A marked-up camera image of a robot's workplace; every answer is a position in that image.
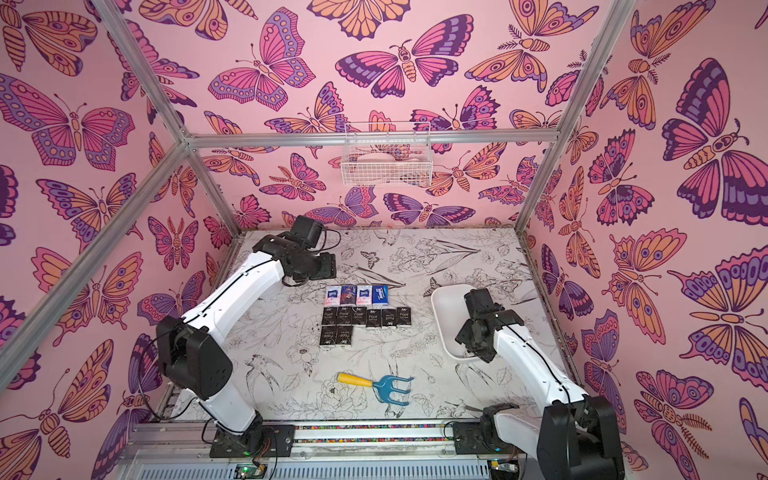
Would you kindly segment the pink white tissue pack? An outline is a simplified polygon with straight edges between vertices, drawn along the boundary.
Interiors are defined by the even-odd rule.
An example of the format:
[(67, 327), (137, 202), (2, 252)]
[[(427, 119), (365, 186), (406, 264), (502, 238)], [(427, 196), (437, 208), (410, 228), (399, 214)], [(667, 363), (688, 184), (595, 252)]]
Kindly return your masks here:
[(326, 288), (324, 297), (325, 307), (338, 307), (341, 305), (341, 291), (340, 285), (329, 286)]
[(356, 294), (356, 305), (370, 306), (373, 303), (372, 293), (373, 293), (372, 285), (358, 285), (357, 294)]

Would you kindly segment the blue red illustrated tissue pack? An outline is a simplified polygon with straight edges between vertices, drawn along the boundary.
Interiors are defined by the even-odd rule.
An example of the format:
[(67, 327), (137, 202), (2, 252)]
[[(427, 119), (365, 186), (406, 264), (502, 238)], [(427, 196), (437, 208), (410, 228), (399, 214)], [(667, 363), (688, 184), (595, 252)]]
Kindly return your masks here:
[(357, 304), (358, 287), (353, 284), (345, 284), (341, 286), (340, 290), (340, 304), (356, 305)]

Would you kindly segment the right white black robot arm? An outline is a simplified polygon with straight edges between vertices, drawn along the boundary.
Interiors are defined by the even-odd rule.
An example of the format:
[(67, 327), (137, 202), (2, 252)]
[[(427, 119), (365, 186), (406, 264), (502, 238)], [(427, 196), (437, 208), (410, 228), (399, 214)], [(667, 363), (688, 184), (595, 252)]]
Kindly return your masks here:
[(468, 315), (455, 336), (466, 351), (489, 363), (501, 359), (523, 381), (537, 407), (533, 421), (511, 405), (487, 407), (491, 440), (535, 460), (546, 479), (623, 479), (618, 417), (603, 396), (591, 396), (543, 352), (523, 319), (495, 302), (488, 289), (471, 289), (458, 309)]

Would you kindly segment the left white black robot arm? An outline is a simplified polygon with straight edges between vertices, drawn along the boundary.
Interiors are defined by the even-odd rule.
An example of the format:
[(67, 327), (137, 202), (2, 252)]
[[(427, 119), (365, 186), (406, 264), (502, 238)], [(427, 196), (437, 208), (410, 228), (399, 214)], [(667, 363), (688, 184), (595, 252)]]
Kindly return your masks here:
[(336, 277), (335, 255), (320, 248), (326, 227), (299, 216), (290, 230), (266, 235), (244, 262), (205, 300), (156, 326), (162, 376), (192, 392), (199, 405), (227, 433), (244, 435), (257, 424), (257, 411), (231, 380), (233, 363), (223, 346), (247, 310), (280, 287)]

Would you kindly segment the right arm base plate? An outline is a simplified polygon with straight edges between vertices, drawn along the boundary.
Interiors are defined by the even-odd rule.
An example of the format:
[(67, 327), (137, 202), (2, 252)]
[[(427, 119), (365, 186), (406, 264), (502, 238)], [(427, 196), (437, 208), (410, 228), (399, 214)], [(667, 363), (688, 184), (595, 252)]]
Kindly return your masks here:
[(499, 433), (494, 421), (458, 421), (451, 425), (450, 434), (455, 452), (459, 455), (517, 455), (534, 454), (539, 439), (539, 429), (525, 422), (512, 419), (503, 421), (507, 429)]

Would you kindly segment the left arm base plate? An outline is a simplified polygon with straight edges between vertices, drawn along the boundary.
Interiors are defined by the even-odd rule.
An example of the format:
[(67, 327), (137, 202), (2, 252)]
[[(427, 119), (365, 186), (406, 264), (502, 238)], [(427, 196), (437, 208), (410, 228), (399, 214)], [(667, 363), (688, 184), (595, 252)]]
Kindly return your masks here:
[(295, 433), (296, 426), (292, 424), (259, 425), (241, 434), (217, 427), (209, 456), (224, 459), (289, 457)]

